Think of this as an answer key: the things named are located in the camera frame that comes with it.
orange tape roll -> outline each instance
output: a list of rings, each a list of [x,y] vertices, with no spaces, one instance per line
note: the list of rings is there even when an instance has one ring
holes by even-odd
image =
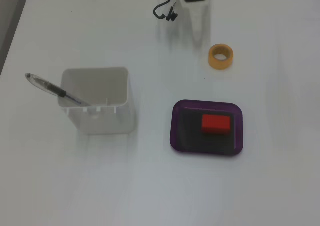
[[[219,60],[215,58],[216,54],[223,54],[226,56],[226,59]],[[210,66],[215,69],[223,70],[228,68],[234,59],[234,51],[232,48],[226,44],[215,44],[209,50],[208,62]]]

black cable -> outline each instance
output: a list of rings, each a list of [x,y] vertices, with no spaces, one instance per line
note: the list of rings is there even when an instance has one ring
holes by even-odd
[[[159,7],[164,6],[165,4],[168,4],[170,1],[171,1],[171,0],[167,0],[166,2],[163,2],[163,3],[159,4],[159,5],[157,5],[157,6],[154,8],[154,10],[153,10],[153,14],[154,14],[157,18],[159,18],[159,19],[164,19],[164,18],[166,18],[165,14],[162,14],[161,16],[159,16],[159,15],[157,14],[157,12],[156,12],[156,9],[158,9]]]
[[[167,0],[166,2],[163,2],[163,3],[157,5],[157,6],[154,8],[153,14],[155,15],[155,17],[157,17],[158,19],[164,19],[164,18],[166,18],[167,21],[169,21],[170,19],[172,19],[172,21],[174,21],[174,20],[176,19],[176,17],[177,17],[178,15],[173,12],[173,8],[174,8],[174,7],[171,7],[168,16],[166,16],[165,14],[162,14],[161,16],[159,16],[159,15],[157,14],[157,12],[156,12],[156,10],[157,10],[159,7],[162,7],[162,6],[164,6],[165,4],[168,4],[170,1],[171,1],[171,0]]]

ballpoint pen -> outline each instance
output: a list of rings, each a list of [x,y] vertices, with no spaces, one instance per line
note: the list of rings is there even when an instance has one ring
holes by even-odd
[[[87,107],[90,106],[89,103],[85,102],[82,99],[79,99],[78,97],[72,95],[69,92],[66,92],[64,89],[52,84],[51,82],[48,82],[47,80],[31,73],[26,73],[25,77],[30,81],[33,85],[40,88],[41,90],[44,90],[45,92],[49,92],[53,95],[66,98],[73,103],[77,104],[78,106]]]

plastic bin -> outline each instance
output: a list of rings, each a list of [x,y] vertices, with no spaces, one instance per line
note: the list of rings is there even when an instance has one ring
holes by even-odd
[[[114,134],[134,130],[135,106],[125,67],[67,69],[61,87],[91,105],[79,107],[58,98],[59,105],[79,131]]]

red block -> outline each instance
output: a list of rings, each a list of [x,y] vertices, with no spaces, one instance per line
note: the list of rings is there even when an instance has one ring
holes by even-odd
[[[202,115],[202,132],[210,134],[229,134],[231,131],[230,117],[224,115]]]

